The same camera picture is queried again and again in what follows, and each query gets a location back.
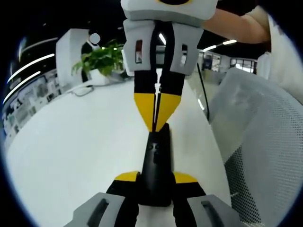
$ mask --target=ceiling light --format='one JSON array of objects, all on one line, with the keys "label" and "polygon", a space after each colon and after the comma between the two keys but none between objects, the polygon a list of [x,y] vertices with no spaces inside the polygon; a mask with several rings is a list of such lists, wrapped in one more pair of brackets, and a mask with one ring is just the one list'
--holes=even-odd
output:
[{"label": "ceiling light", "polygon": [[159,38],[161,39],[163,44],[166,45],[166,40],[165,40],[164,36],[162,35],[162,33],[159,34]]},{"label": "ceiling light", "polygon": [[216,45],[213,45],[213,46],[210,46],[210,47],[207,47],[203,50],[203,52],[206,52],[206,51],[209,51],[209,50],[212,50],[214,48],[216,48],[217,46]]},{"label": "ceiling light", "polygon": [[41,45],[41,44],[44,44],[44,43],[47,43],[47,42],[55,41],[55,40],[57,40],[57,39],[58,39],[58,38],[55,37],[55,38],[51,38],[51,39],[42,40],[42,41],[40,41],[40,42],[38,42],[38,43],[35,43],[35,44],[33,44],[33,45],[30,45],[30,46],[24,48],[24,49],[22,50],[21,53],[24,53],[25,51],[29,50],[30,48],[32,48],[32,47],[34,47],[34,46],[38,46],[38,45]]},{"label": "ceiling light", "polygon": [[23,84],[25,84],[26,82],[28,82],[30,79],[34,78],[35,76],[39,75],[41,73],[41,71],[38,71],[36,73],[34,73],[33,75],[29,76],[28,78],[26,78],[25,80],[23,80],[21,83],[19,83],[17,86],[14,87],[14,89],[12,89],[9,94],[4,98],[3,103],[6,102],[6,100],[11,97],[11,95],[19,88],[21,87]]},{"label": "ceiling light", "polygon": [[236,43],[236,42],[237,42],[237,40],[232,39],[232,40],[229,40],[229,41],[223,42],[223,45],[234,44],[234,43]]},{"label": "ceiling light", "polygon": [[29,66],[31,66],[31,65],[33,65],[33,64],[35,64],[35,63],[37,63],[37,62],[39,62],[39,61],[42,61],[42,60],[44,60],[44,59],[51,58],[51,57],[54,57],[54,56],[55,56],[55,54],[52,53],[52,54],[49,54],[49,55],[44,56],[44,57],[42,57],[42,58],[38,58],[38,59],[32,61],[31,63],[29,63],[29,64],[23,66],[22,68],[18,69],[13,75],[10,76],[10,78],[9,78],[8,81],[7,81],[7,83],[8,83],[10,80],[12,80],[17,74],[19,74],[20,72],[22,72],[23,70],[25,70],[25,69],[28,68]]},{"label": "ceiling light", "polygon": [[198,103],[199,103],[199,105],[200,105],[201,109],[202,109],[202,110],[204,110],[204,106],[202,105],[202,103],[201,103],[201,100],[200,100],[200,99],[198,99]]}]

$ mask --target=ceiling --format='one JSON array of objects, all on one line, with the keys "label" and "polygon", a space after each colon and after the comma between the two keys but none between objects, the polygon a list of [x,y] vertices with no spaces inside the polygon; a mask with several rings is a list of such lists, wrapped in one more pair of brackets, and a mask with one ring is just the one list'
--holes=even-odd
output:
[{"label": "ceiling", "polygon": [[[251,11],[255,7],[255,0],[220,0],[218,8],[229,12],[243,15]],[[125,42],[125,35],[122,23],[125,20],[123,10],[120,6],[120,0],[94,0],[89,4],[86,3],[62,3],[48,2],[45,5],[37,5],[36,2],[23,2],[18,6],[11,6],[13,9],[11,19],[5,20],[4,29],[7,30],[8,40],[6,47],[8,53],[7,65],[10,60],[12,71],[15,72],[25,64],[55,52],[55,42],[47,42],[45,44],[30,48],[23,52],[21,61],[18,60],[18,47],[21,40],[26,41],[25,46],[30,46],[43,40],[58,37],[60,38],[70,28],[86,28],[92,33],[96,32],[101,36],[101,43],[115,38],[119,42]],[[204,49],[211,45],[221,44],[226,41],[223,37],[204,31],[198,48]],[[228,55],[231,57],[242,58],[258,58],[265,51],[262,44],[232,44],[228,46],[220,46],[213,52]],[[9,68],[2,73],[7,75]],[[50,58],[39,64],[35,64],[29,71],[20,74],[21,77],[27,77],[31,73],[41,70],[46,72],[55,68],[55,58]]]}]

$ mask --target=office desk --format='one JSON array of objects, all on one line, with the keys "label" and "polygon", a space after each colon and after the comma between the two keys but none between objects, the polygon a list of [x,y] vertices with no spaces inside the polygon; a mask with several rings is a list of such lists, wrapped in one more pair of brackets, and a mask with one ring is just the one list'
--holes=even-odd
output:
[{"label": "office desk", "polygon": [[[148,138],[133,99],[134,82],[65,94],[22,128],[6,156],[12,183],[43,227],[60,227],[124,172],[140,171]],[[222,158],[187,81],[169,119],[174,169],[194,176],[207,194],[231,204]],[[140,206],[136,226],[175,226],[170,208]]]}]

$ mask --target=black object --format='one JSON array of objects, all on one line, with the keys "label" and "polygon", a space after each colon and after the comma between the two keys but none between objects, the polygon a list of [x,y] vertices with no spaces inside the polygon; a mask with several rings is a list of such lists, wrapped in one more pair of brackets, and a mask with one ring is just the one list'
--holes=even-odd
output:
[{"label": "black object", "polygon": [[172,190],[173,215],[177,227],[196,227],[196,219],[187,201],[188,198],[205,196],[198,182],[176,183]]},{"label": "black object", "polygon": [[115,227],[132,227],[136,225],[139,206],[132,198],[125,198],[118,212]]},{"label": "black object", "polygon": [[53,93],[51,93],[48,97],[47,97],[47,101],[50,102],[54,99],[54,95]]},{"label": "black object", "polygon": [[170,130],[165,124],[159,132],[150,132],[141,174],[139,204],[167,207],[175,182],[171,170]]},{"label": "black object", "polygon": [[95,90],[95,87],[94,87],[93,85],[87,85],[87,86],[85,86],[85,87],[90,88],[90,90],[89,90],[88,92],[82,94],[82,95],[78,95],[78,94],[77,94],[76,92],[74,92],[74,91],[72,91],[72,92],[70,92],[70,93],[73,94],[73,95],[75,95],[75,96],[77,96],[77,97],[83,97],[83,96],[88,95],[89,93],[91,93],[91,92],[93,92],[93,91]]},{"label": "black object", "polygon": [[160,2],[163,2],[168,5],[177,6],[177,5],[186,4],[189,2],[189,0],[160,0]]},{"label": "black object", "polygon": [[84,70],[81,70],[81,78],[83,83],[89,80]]},{"label": "black object", "polygon": [[[177,96],[182,95],[185,75],[170,71],[170,67],[172,65],[174,52],[175,52],[175,33],[171,22],[155,21],[155,29],[153,31],[151,38],[151,48],[153,48],[153,51],[150,52],[150,58],[154,60],[156,59],[155,40],[158,39],[159,32],[161,32],[165,36],[165,39],[167,41],[164,50],[164,64],[162,67],[162,74],[160,77],[161,92],[158,94],[158,100],[161,100],[162,94],[164,93],[177,95]],[[151,61],[151,69],[153,71],[156,71],[155,64],[152,64],[152,61]],[[160,110],[160,102],[157,102],[157,108],[153,116],[155,117],[155,119],[158,119],[159,110]],[[157,123],[154,122],[152,126],[152,130],[156,131],[156,127],[157,127]]]},{"label": "black object", "polygon": [[202,84],[202,87],[203,87],[203,92],[204,92],[206,106],[207,106],[207,120],[209,121],[209,106],[208,106],[208,101],[207,101],[207,95],[206,95],[206,90],[205,90],[203,79],[202,79],[202,75],[201,75],[201,70],[200,70],[200,67],[199,67],[198,63],[197,63],[197,67],[198,67],[198,72],[199,72],[201,84]]}]

